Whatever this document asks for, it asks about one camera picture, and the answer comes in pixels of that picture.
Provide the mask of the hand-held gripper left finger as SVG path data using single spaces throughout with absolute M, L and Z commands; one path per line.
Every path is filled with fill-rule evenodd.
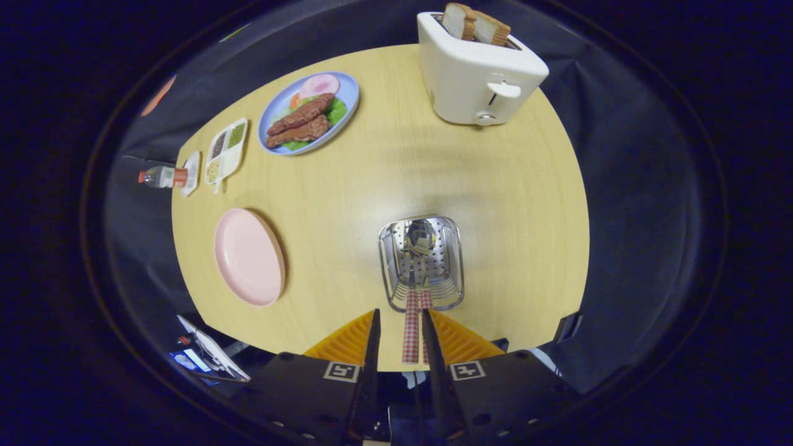
M 281 352 L 232 402 L 298 444 L 348 444 L 380 434 L 380 312 L 357 317 L 303 354 Z

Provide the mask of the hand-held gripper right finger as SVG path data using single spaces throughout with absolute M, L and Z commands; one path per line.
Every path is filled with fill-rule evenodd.
M 503 352 L 431 308 L 421 322 L 437 432 L 448 444 L 517 444 L 578 406 L 577 390 L 534 353 Z

